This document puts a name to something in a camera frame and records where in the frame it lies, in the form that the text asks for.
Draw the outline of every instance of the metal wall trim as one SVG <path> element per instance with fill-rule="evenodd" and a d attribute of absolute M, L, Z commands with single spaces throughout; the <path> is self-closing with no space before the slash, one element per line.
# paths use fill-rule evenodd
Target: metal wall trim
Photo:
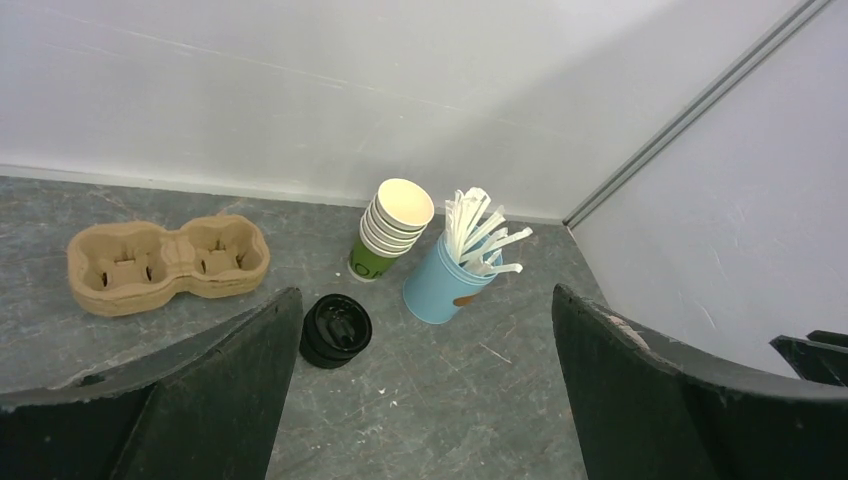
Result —
<path fill-rule="evenodd" d="M 569 213 L 562 223 L 570 229 L 576 227 L 831 1 L 805 0 L 799 3 L 698 94 L 692 103 L 642 145 L 624 165 Z"/>

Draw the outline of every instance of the white wall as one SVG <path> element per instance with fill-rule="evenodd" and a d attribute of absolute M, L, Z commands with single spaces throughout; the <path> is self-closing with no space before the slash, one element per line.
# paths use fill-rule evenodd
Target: white wall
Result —
<path fill-rule="evenodd" d="M 561 218 L 795 1 L 0 0 L 0 165 Z"/>
<path fill-rule="evenodd" d="M 837 0 L 574 229 L 614 309 L 788 376 L 775 336 L 848 333 L 845 25 Z"/>

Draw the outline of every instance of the brown label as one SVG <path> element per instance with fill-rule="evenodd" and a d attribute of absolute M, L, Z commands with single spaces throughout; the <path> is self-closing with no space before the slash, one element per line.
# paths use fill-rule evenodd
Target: brown label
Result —
<path fill-rule="evenodd" d="M 455 299 L 453 299 L 453 304 L 456 305 L 457 307 L 464 307 L 464 306 L 468 305 L 469 303 L 471 303 L 472 300 L 474 300 L 475 295 L 469 295 L 467 297 L 455 298 Z"/>

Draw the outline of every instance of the cup rim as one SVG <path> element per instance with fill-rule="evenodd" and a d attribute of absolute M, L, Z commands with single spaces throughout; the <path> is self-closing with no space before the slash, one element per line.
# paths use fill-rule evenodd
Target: cup rim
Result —
<path fill-rule="evenodd" d="M 426 203 L 427 203 L 426 208 L 428 210 L 428 215 L 427 215 L 427 220 L 425 222 L 423 222 L 423 223 L 408 223 L 408 222 L 405 222 L 403 220 L 400 220 L 397 217 L 395 217 L 394 215 L 392 215 L 392 213 L 385 207 L 385 205 L 383 205 L 383 201 L 380 198 L 380 193 L 384 192 L 384 187 L 386 187 L 390 183 L 397 183 L 397 182 L 404 183 L 406 186 L 410 187 L 415 192 L 415 194 L 418 195 L 419 200 L 425 200 L 426 199 Z M 386 216 L 388 216 L 389 219 L 394 220 L 395 222 L 397 222 L 401 225 L 407 226 L 409 228 L 412 228 L 414 230 L 426 227 L 427 224 L 430 223 L 430 221 L 433 220 L 433 216 L 435 216 L 435 214 L 436 214 L 436 206 L 433 204 L 433 199 L 430 197 L 430 194 L 427 193 L 427 191 L 424 190 L 417 183 L 415 183 L 411 180 L 407 180 L 405 178 L 388 178 L 386 180 L 383 180 L 383 183 L 381 183 L 380 186 L 377 188 L 377 194 L 374 195 L 374 198 L 376 199 L 376 202 L 377 202 L 377 208 L 378 208 L 378 210 L 381 211 L 381 213 L 385 212 Z"/>
<path fill-rule="evenodd" d="M 438 252 L 439 259 L 442 261 L 442 263 L 445 264 L 445 269 L 457 280 L 471 285 L 488 285 L 492 282 L 492 280 L 495 279 L 495 277 L 498 276 L 497 273 L 490 273 L 488 275 L 477 275 L 476 273 L 471 273 L 468 270 L 462 268 L 456 262 L 454 262 L 452 258 L 450 258 L 450 255 L 448 255 L 447 244 L 445 242 L 445 234 L 444 232 L 442 232 L 442 234 L 439 236 L 439 239 L 436 240 L 435 248 Z M 497 265 L 501 265 L 502 263 L 502 258 L 499 258 L 496 262 Z"/>
<path fill-rule="evenodd" d="M 377 255 L 377 256 L 383 257 L 383 258 L 397 258 L 397 257 L 400 257 L 401 255 L 403 255 L 404 253 L 408 252 L 412 248 L 412 245 L 410 245 L 409 247 L 407 247 L 402 252 L 389 252 L 389 251 L 383 250 L 382 248 L 374 245 L 374 243 L 371 240 L 368 239 L 365 232 L 362 231 L 364 220 L 365 220 L 364 218 L 359 219 L 359 239 L 362 240 L 363 244 L 365 244 L 365 248 L 371 250 L 371 253 L 373 253 L 374 255 Z"/>
<path fill-rule="evenodd" d="M 365 236 L 368 238 L 369 241 L 371 241 L 372 244 L 376 245 L 381 250 L 385 250 L 387 252 L 396 253 L 396 251 L 405 251 L 408 250 L 409 247 L 412 245 L 410 243 L 409 245 L 395 246 L 389 242 L 383 241 L 383 239 L 381 239 L 379 236 L 377 236 L 377 234 L 374 233 L 374 231 L 371 229 L 371 226 L 368 225 L 368 220 L 365 219 L 364 216 L 359 220 L 359 228 L 362 232 L 365 233 Z"/>
<path fill-rule="evenodd" d="M 368 228 L 368 231 L 369 231 L 369 232 L 371 232 L 371 234 L 372 234 L 372 235 L 374 235 L 375 237 L 377 237 L 380 241 L 382 241 L 382 242 L 384 242 L 384 243 L 386 243 L 386 244 L 388 244 L 388 245 L 391 245 L 391 246 L 393 246 L 393 247 L 396 247 L 396 248 L 408 247 L 409 245 L 412 245 L 413 243 L 417 242 L 417 241 L 418 241 L 418 238 L 420 237 L 420 236 L 419 236 L 419 237 L 412 237 L 412 238 L 395 238 L 395 237 L 393 237 L 390 233 L 387 233 L 387 232 L 383 231 L 383 230 L 379 227 L 379 225 L 376 225 L 376 222 L 375 222 L 375 221 L 374 221 L 374 219 L 371 217 L 371 215 L 369 215 L 369 214 L 368 214 L 368 211 L 366 211 L 366 212 L 362 215 L 362 218 L 365 220 L 365 227 L 367 227 L 367 228 Z M 380 234 L 381 234 L 381 233 L 382 233 L 383 235 L 385 235 L 386 237 L 391 238 L 394 242 L 399 243 L 399 245 L 395 245 L 395 243 L 394 243 L 394 242 L 389 242 L 389 241 L 384 240 L 384 239 L 380 236 Z"/>
<path fill-rule="evenodd" d="M 419 228 L 418 230 L 408 231 L 408 230 L 401 230 L 401 229 L 395 227 L 394 225 L 389 223 L 388 220 L 386 220 L 385 218 L 383 218 L 380 215 L 380 207 L 377 206 L 376 195 L 374 196 L 374 199 L 371 200 L 371 204 L 368 205 L 367 210 L 368 210 L 368 212 L 370 212 L 371 218 L 374 220 L 374 223 L 381 230 L 383 230 L 384 232 L 386 232 L 387 234 L 392 235 L 392 236 L 408 235 L 409 238 L 418 238 L 421 235 L 421 233 L 424 232 L 424 229 L 427 228 L 427 225 L 424 225 L 423 227 Z"/>

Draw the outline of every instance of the cup holder tray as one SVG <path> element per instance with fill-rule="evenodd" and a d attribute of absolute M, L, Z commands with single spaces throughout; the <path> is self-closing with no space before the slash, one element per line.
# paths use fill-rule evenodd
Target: cup holder tray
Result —
<path fill-rule="evenodd" d="M 205 298 L 247 293 L 268 271 L 259 228 L 241 215 L 201 217 L 179 230 L 150 222 L 95 225 L 68 245 L 77 303 L 107 317 L 161 307 L 177 293 Z"/>

